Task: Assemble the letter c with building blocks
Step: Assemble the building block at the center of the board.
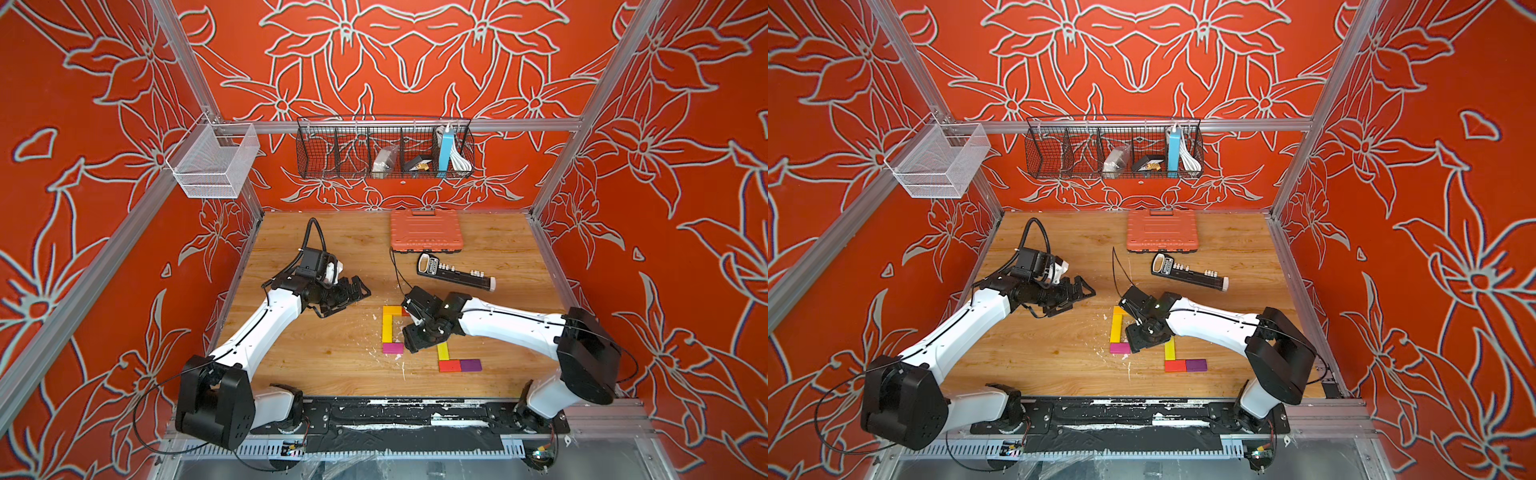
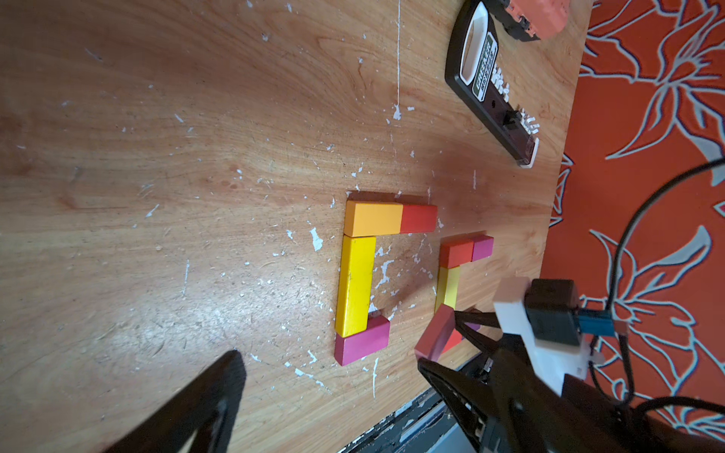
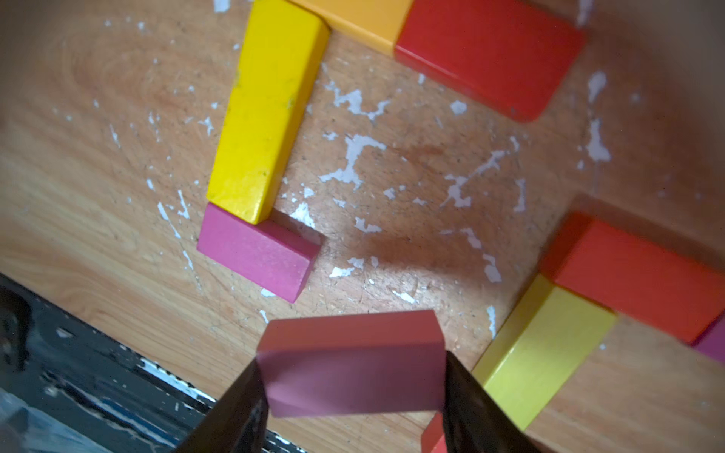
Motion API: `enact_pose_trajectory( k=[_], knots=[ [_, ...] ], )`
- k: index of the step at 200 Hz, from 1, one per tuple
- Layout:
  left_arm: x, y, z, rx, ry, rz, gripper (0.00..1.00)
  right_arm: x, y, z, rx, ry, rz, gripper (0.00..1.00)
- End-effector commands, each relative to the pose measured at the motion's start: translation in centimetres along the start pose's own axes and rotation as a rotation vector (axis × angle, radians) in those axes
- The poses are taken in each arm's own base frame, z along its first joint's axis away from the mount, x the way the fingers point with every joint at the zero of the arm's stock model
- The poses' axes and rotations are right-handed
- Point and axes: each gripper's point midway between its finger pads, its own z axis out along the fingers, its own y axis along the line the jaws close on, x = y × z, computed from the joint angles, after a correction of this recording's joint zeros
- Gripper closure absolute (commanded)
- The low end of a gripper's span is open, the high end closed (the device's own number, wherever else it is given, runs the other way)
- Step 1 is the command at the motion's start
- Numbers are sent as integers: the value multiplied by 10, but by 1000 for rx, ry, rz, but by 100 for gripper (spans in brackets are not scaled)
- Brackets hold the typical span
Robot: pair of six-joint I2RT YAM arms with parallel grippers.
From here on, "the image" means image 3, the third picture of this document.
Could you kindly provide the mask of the red cube block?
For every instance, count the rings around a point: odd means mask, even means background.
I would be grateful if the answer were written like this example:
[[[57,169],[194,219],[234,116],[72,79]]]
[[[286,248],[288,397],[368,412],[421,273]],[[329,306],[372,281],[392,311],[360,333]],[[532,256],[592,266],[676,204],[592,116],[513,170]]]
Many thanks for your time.
[[[539,272],[688,344],[724,312],[723,273],[579,211],[560,226]]]

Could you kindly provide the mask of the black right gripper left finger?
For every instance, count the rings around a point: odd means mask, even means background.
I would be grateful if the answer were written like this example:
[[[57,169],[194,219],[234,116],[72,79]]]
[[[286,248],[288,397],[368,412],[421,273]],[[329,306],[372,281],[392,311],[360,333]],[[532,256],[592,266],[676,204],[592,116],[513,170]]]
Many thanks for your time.
[[[253,360],[175,452],[260,453],[268,415],[261,370]]]

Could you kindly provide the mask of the small red block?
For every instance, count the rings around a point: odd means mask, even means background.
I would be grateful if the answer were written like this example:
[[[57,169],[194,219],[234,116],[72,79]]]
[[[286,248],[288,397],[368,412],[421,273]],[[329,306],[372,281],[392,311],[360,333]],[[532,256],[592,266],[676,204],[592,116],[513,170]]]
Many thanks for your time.
[[[549,104],[585,34],[525,1],[415,1],[395,58],[519,122]]]

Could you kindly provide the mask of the orange block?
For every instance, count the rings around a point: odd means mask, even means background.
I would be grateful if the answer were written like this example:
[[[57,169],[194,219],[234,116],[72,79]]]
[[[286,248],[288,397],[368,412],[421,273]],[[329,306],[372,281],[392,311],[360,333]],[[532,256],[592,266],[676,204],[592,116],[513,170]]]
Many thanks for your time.
[[[394,56],[413,0],[294,0],[352,39]]]

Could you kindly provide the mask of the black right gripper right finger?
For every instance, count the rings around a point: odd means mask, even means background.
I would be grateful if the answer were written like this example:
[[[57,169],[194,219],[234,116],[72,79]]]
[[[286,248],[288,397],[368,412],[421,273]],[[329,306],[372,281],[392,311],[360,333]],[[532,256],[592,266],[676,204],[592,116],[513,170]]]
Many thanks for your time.
[[[449,452],[540,452],[450,351],[446,355],[443,429]]]

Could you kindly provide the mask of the long red block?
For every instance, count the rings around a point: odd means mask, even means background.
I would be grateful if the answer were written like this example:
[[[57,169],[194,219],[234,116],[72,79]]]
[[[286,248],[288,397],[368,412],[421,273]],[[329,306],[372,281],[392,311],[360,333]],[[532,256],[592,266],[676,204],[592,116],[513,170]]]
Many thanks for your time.
[[[422,453],[447,453],[443,415],[436,413],[421,435]]]

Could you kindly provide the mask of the small magenta block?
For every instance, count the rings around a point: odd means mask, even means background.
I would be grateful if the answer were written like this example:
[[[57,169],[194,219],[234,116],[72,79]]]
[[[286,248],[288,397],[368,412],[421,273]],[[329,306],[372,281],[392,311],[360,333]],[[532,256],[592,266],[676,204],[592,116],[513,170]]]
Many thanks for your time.
[[[724,313],[719,315],[705,332],[692,345],[698,353],[717,362],[725,361],[725,321]]]

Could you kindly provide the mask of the lime yellow long block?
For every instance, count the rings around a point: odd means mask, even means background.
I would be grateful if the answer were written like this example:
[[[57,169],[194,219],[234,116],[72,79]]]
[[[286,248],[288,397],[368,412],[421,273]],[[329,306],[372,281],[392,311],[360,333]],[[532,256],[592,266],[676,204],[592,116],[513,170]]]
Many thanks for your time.
[[[538,275],[472,375],[517,428],[526,430],[615,322],[612,311]]]

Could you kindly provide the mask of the light pink block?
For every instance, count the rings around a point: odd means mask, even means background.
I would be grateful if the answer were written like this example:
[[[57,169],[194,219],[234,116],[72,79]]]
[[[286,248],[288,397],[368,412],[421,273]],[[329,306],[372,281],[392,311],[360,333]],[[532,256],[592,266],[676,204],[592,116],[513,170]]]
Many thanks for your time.
[[[274,320],[256,351],[277,418],[438,411],[446,344],[432,310]]]

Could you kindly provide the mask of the bright yellow block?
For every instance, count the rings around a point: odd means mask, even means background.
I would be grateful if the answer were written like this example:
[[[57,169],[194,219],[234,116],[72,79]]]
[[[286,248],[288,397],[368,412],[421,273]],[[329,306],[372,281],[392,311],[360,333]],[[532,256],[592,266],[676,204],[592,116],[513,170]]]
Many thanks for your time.
[[[289,1],[257,1],[228,102],[207,192],[249,224],[274,207],[330,30]]]

